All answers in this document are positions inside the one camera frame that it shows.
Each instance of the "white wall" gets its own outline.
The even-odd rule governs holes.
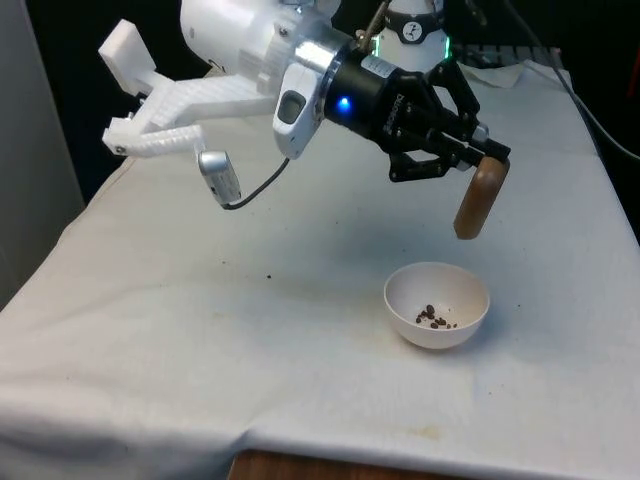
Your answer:
[[[21,0],[0,0],[0,309],[83,204]]]

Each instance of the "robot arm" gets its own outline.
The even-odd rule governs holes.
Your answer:
[[[207,148],[196,122],[273,113],[278,147],[295,159],[328,119],[388,153],[393,182],[476,167],[456,222],[460,238],[474,238],[506,177],[510,150],[489,139],[476,117],[480,106],[455,62],[437,64],[428,73],[409,72],[369,55],[331,28],[329,17],[316,8],[333,13],[339,3],[183,0],[188,46],[226,74],[184,82],[156,73],[135,26],[121,22],[100,53],[123,90],[148,97],[135,115],[112,121],[105,143],[121,155],[195,150],[215,198],[229,206],[241,198],[231,160],[226,152]],[[425,5],[436,9],[436,3]],[[457,112],[443,107],[435,87],[449,91]],[[409,153],[416,151],[437,159],[415,161]]]

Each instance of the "dark background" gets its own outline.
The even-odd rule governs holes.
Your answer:
[[[476,0],[489,19],[479,27],[463,0],[448,0],[447,32],[455,41],[488,45],[529,45],[498,0]],[[336,27],[353,33],[364,27],[379,0],[343,0]],[[562,49],[576,91],[614,136],[640,151],[640,85],[627,91],[640,47],[638,0],[513,0],[548,46]],[[122,117],[136,101],[121,92],[97,50],[120,18],[134,22],[158,70],[180,80],[203,75],[207,66],[185,46],[179,0],[28,0],[82,193],[88,201],[120,164],[100,138],[111,117]],[[640,238],[640,163],[632,162],[596,134],[607,171]]]

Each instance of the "blue led light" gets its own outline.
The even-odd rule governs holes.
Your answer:
[[[349,113],[351,111],[351,100],[348,97],[342,97],[338,102],[338,110],[340,110],[340,113]]]

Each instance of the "white fabric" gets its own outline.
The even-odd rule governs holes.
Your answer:
[[[0,315],[0,478],[223,478],[245,448],[474,478],[640,472],[640,255],[569,97],[476,84],[512,170],[480,239],[471,172],[393,185],[325,124],[244,210],[191,158],[130,159]],[[269,118],[216,121],[246,192]],[[397,268],[477,273],[477,337],[434,354],[386,321]]]

